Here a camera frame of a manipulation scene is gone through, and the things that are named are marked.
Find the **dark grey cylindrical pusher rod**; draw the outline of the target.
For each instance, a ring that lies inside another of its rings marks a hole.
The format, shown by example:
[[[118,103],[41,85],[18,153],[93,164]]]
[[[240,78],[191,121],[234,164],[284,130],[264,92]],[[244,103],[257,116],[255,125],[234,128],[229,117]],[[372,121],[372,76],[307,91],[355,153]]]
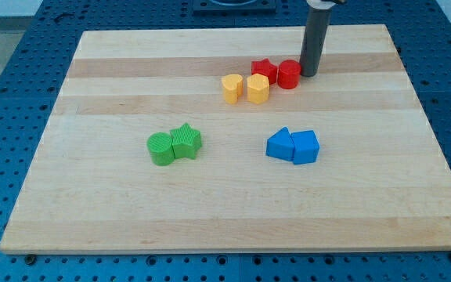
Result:
[[[346,0],[307,0],[306,2],[309,11],[299,63],[301,75],[313,77],[319,69],[332,8],[336,5],[344,5]]]

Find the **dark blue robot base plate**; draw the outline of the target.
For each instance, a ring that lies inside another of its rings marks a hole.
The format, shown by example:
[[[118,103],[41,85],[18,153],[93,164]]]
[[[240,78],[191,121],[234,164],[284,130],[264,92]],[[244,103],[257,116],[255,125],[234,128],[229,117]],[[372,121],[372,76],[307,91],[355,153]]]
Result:
[[[193,13],[275,12],[276,0],[192,0]]]

